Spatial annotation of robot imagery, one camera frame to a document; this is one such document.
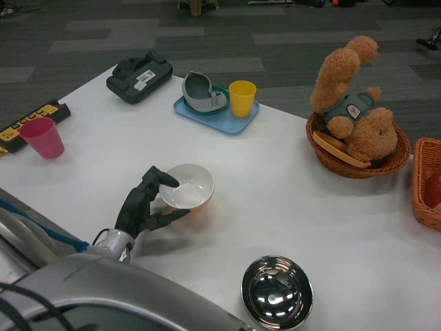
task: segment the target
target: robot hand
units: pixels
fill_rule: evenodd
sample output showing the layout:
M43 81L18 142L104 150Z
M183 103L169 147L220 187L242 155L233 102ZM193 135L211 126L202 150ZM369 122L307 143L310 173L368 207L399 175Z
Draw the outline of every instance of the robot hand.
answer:
M179 186L175 178L152 166L144 174L141 184L132 189L124 201L115 229L124 231L135 239L144 230L154 231L163 228L189 214L190 210L183 209L166 215L161 213L150 215L150 202L155 199L161 184L172 188Z

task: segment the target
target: pink cup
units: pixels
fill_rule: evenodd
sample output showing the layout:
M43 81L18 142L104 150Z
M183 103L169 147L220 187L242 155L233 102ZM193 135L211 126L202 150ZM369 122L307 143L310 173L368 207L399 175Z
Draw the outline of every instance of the pink cup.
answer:
M57 127L48 117L33 119L25 123L19 133L45 159L59 157L64 152Z

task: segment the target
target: table surface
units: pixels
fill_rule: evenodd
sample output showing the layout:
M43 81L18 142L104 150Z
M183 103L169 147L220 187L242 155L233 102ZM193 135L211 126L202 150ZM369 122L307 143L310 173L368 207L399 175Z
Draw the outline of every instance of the table surface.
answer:
M151 165L197 163L214 177L212 200L140 235L133 264L254 325L240 301L242 275L258 257L279 254L314 288L303 330L441 330L441 235L413 216L411 163L384 178L345 179L319 164L304 119L261 106L229 137L174 113L182 79L131 106L105 87L110 73L61 100L72 111L58 125L64 154L45 160L26 147L2 158L2 188L91 241L114 225Z

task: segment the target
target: teddy bear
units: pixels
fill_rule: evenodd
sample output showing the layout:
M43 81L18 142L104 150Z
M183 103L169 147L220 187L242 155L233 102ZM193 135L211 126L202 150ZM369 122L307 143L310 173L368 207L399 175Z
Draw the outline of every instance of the teddy bear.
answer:
M318 73L310 99L312 109L322 116L330 133L343 139L347 154L361 162L382 159L397 145L392 111L374 107L375 101L380 99L381 89L350 92L351 80L360 67L377 55L377 43L364 36L333 51Z

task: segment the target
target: blue cable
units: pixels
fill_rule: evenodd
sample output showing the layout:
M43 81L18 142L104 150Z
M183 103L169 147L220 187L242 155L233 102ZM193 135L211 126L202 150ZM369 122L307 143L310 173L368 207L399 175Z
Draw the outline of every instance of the blue cable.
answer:
M64 236L62 234L59 234L58 232L55 232L54 230L51 230L51 229L45 227L44 225L41 225L40 223L31 219L27 214L25 214L21 210L15 208L10 203L8 203L4 200L1 200L1 199L0 199L0 208L6 209L8 212L13 212L15 214L21 215L21 216L31 220L32 222L37 224L40 228L42 228L44 230L44 232L46 232L48 234L49 237L51 237L52 239L61 241L62 243L66 243L68 245L73 246L78 253L84 252L86 250L86 248L89 246L89 243L87 243L86 241L79 241L79 240Z

